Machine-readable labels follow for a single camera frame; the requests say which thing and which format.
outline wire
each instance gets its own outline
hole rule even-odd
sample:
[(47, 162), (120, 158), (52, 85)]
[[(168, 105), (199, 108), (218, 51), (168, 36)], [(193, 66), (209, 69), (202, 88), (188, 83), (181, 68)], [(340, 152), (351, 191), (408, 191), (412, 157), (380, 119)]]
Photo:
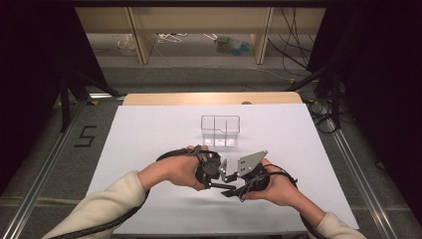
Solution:
[[(159, 49), (154, 45), (154, 44), (152, 44), (152, 47), (154, 48), (154, 50), (158, 53), (158, 55), (160, 56), (160, 57), (162, 57), (162, 58), (165, 58), (164, 57), (164, 55), (159, 51)], [(272, 73), (272, 72), (270, 72), (270, 71), (267, 71), (267, 70), (261, 70), (261, 69), (253, 69), (253, 68), (247, 68), (247, 67), (242, 67), (242, 66), (220, 66), (220, 65), (205, 65), (205, 66), (174, 66), (174, 65), (171, 65), (171, 64), (166, 64), (167, 66), (169, 66), (169, 67), (171, 67), (171, 68), (223, 68), (223, 69), (245, 69), (245, 70), (251, 70), (251, 71), (256, 71), (256, 72), (263, 72), (263, 73), (268, 73), (268, 74), (270, 74), (270, 75), (272, 75), (272, 76), (274, 76), (274, 77), (276, 77), (276, 78), (279, 78), (279, 79), (282, 79), (282, 80), (284, 80), (284, 81), (290, 81), (291, 79), (290, 78), (285, 78), (285, 77), (282, 77), (282, 76), (279, 76), (279, 75), (277, 75), (277, 74), (275, 74), (275, 73)]]
[[(244, 195), (245, 194), (247, 194), (249, 191), (250, 191), (250, 189), (251, 189), (251, 187), (252, 187), (252, 184), (254, 183), (254, 182), (256, 182), (256, 181), (260, 181), (260, 180), (263, 180), (263, 179), (265, 179), (265, 178), (267, 178), (267, 177), (271, 177), (272, 175), (282, 175), (282, 176), (285, 176), (290, 182), (291, 182), (291, 184), (295, 187), (295, 188), (298, 188), (298, 186), (297, 186), (297, 182), (298, 182), (298, 180), (297, 179), (293, 179), (285, 170), (283, 170), (282, 168), (280, 168), (279, 166), (277, 166), (277, 165), (274, 165), (274, 164), (267, 164), (267, 165), (264, 165), (264, 167), (266, 167), (266, 166), (274, 166), (274, 167), (277, 167), (278, 169), (280, 169), (281, 171), (273, 171), (273, 172), (267, 172), (267, 173), (265, 173), (265, 174), (263, 174), (263, 175), (257, 175), (256, 177), (254, 177), (254, 178), (252, 178), (243, 188), (242, 188), (242, 190), (241, 190), (241, 192), (240, 192), (240, 194), (239, 194), (239, 199), (240, 199), (240, 201), (242, 201), (242, 202), (244, 202), (245, 201), (245, 199), (244, 199)], [(302, 219), (302, 221), (303, 221), (303, 223), (304, 223), (304, 225), (305, 225), (305, 227), (308, 229), (308, 231), (310, 231), (310, 233), (311, 234), (313, 234), (316, 238), (318, 238), (318, 239), (326, 239), (326, 237), (324, 237), (323, 235), (321, 235), (320, 233), (318, 233), (314, 228), (312, 228), (312, 226), (310, 225), (310, 223), (307, 221), (307, 219), (302, 215), (302, 214), (300, 214), (300, 216), (301, 216), (301, 219)]]
[(281, 167), (279, 167), (279, 166), (277, 166), (275, 164), (272, 164), (272, 163), (269, 163), (269, 164), (264, 165), (264, 167), (267, 167), (267, 166), (274, 166), (274, 167), (280, 169), (281, 171), (284, 171), (284, 169), (282, 169)]
[(296, 63), (296, 64), (298, 64), (299, 66), (303, 67), (304, 69), (307, 67), (307, 66), (303, 65), (302, 63), (298, 62), (297, 60), (295, 60), (293, 57), (291, 57), (291, 56), (289, 56), (288, 54), (286, 54), (285, 52), (283, 52), (282, 50), (280, 50), (278, 47), (276, 47), (276, 45), (274, 45), (274, 43), (273, 43), (270, 39), (268, 39), (268, 42), (269, 42), (271, 45), (273, 45), (273, 47), (274, 47), (274, 48), (275, 48), (278, 52), (280, 52), (281, 54), (283, 54), (283, 56), (285, 56), (285, 57), (289, 58), (290, 60), (292, 60), (293, 62), (295, 62), (295, 63)]
[(290, 37), (293, 36), (293, 38), (295, 39), (296, 43), (300, 47), (300, 52), (301, 52), (302, 58), (303, 58), (305, 64), (307, 65), (308, 64), (308, 62), (307, 62), (308, 59), (307, 59), (307, 56), (305, 55), (304, 51), (302, 50), (302, 46), (301, 46), (301, 43), (299, 41), (298, 26), (296, 24), (296, 8), (293, 8), (293, 21), (292, 21), (292, 25), (290, 24), (288, 18), (286, 17), (286, 14), (285, 14), (285, 11), (283, 10), (283, 8), (281, 8), (281, 10), (282, 10), (282, 13), (283, 13), (283, 17), (285, 18), (285, 21), (286, 21), (286, 23), (287, 23), (287, 25), (289, 27), (289, 37), (288, 37), (287, 42), (289, 43)]
[[(318, 129), (318, 131), (322, 133), (333, 133), (337, 130), (337, 128), (330, 129), (330, 130), (323, 129), (324, 123), (327, 120), (332, 119), (330, 102), (317, 102), (316, 99), (309, 99), (309, 100), (304, 101), (304, 103), (308, 105), (308, 110), (311, 114), (312, 119), (315, 122), (315, 126)], [(338, 106), (339, 106), (339, 112), (338, 112), (339, 120), (345, 123), (349, 123), (349, 124), (357, 124), (353, 117), (353, 113), (349, 109), (347, 98), (344, 95), (340, 96), (340, 101), (339, 101)]]
[(106, 52), (110, 52), (110, 49), (107, 48), (93, 48), (94, 54), (100, 54), (100, 53), (106, 53)]
[(291, 46), (291, 47), (298, 48), (298, 49), (302, 49), (302, 50), (307, 51), (307, 52), (311, 52), (311, 50), (309, 50), (309, 49), (302, 48), (302, 47), (300, 47), (300, 46), (296, 46), (296, 45), (293, 45), (292, 43), (289, 43), (288, 41), (286, 41), (286, 40), (282, 37), (282, 35), (281, 35), (281, 34), (279, 34), (279, 37), (280, 37), (280, 39), (282, 39), (282, 41), (283, 41), (283, 42), (285, 42), (286, 44), (288, 44), (288, 45), (289, 45), (289, 46)]
[(311, 41), (313, 42), (313, 43), (315, 43), (316, 41), (314, 40), (314, 38), (313, 37), (311, 37), (311, 35), (308, 35), (308, 37), (310, 37), (310, 39), (311, 39)]

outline black strap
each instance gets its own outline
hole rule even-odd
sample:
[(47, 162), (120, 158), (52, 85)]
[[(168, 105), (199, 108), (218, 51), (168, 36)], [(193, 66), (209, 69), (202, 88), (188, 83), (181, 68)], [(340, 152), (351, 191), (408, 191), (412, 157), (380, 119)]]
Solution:
[(188, 152), (189, 151), (186, 148), (180, 148), (180, 149), (168, 151), (165, 154), (163, 154), (162, 156), (160, 156), (156, 161), (162, 160), (162, 159), (170, 157), (170, 156), (184, 155)]
[[(269, 175), (274, 175), (274, 174), (278, 174), (278, 175), (283, 175), (286, 178), (289, 179), (289, 181), (292, 183), (292, 185), (295, 188), (298, 188), (297, 186), (297, 180), (294, 180), (285, 170), (282, 169), (282, 171), (278, 171), (278, 172), (271, 172), (269, 173)], [(319, 232), (317, 232), (311, 225), (310, 223), (307, 221), (307, 219), (305, 219), (305, 217), (301, 215), (301, 220), (304, 223), (305, 227), (308, 229), (308, 231), (313, 234), (313, 236), (315, 236), (317, 239), (327, 239), (325, 236), (323, 236), (322, 234), (320, 234)]]
[(119, 216), (115, 220), (112, 220), (110, 222), (104, 223), (104, 224), (99, 225), (99, 226), (89, 227), (89, 228), (82, 229), (82, 230), (79, 230), (79, 231), (74, 231), (74, 232), (62, 234), (60, 236), (52, 237), (52, 239), (53, 238), (54, 239), (80, 238), (80, 237), (83, 237), (83, 236), (88, 236), (88, 235), (96, 234), (96, 233), (99, 233), (99, 232), (103, 232), (103, 231), (109, 230), (109, 229), (111, 229), (111, 228), (113, 228), (115, 226), (118, 226), (121, 223), (123, 223), (125, 220), (127, 220), (128, 218), (130, 218), (131, 216), (133, 216), (133, 214), (135, 214), (142, 207), (142, 205), (146, 201), (146, 198), (148, 198), (148, 195), (149, 195), (149, 190), (147, 190), (145, 192), (145, 200), (142, 202), (142, 204), (140, 204), (137, 207), (133, 207), (128, 212), (126, 212), (123, 215)]

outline clear plastic box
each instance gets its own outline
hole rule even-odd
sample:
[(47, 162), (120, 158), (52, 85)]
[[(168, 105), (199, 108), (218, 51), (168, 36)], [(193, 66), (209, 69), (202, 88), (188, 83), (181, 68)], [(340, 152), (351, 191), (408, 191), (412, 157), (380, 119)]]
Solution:
[(238, 116), (202, 116), (203, 143), (210, 146), (237, 146), (240, 132)]

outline cabinet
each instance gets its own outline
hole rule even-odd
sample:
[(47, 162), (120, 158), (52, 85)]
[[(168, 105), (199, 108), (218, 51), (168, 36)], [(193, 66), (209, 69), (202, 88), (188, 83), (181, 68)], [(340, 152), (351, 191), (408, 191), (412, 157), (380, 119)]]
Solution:
[(119, 7), (77, 8), (87, 33), (131, 33), (141, 64), (147, 64), (156, 33), (251, 34), (255, 61), (263, 64), (270, 34), (315, 35), (323, 8)]

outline black curtain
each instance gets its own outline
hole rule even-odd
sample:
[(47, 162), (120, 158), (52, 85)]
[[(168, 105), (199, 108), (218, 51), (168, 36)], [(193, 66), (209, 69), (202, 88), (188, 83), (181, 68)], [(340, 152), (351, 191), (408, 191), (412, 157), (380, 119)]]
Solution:
[(338, 4), (325, 9), (307, 66), (308, 71), (316, 72), (326, 64), (357, 8), (358, 4)]
[[(87, 35), (71, 6), (0, 1), (0, 193), (28, 156), (71, 71), (106, 86)], [(87, 96), (83, 82), (68, 76), (69, 88)]]
[(343, 78), (359, 126), (420, 224), (421, 10), (418, 1), (378, 4)]

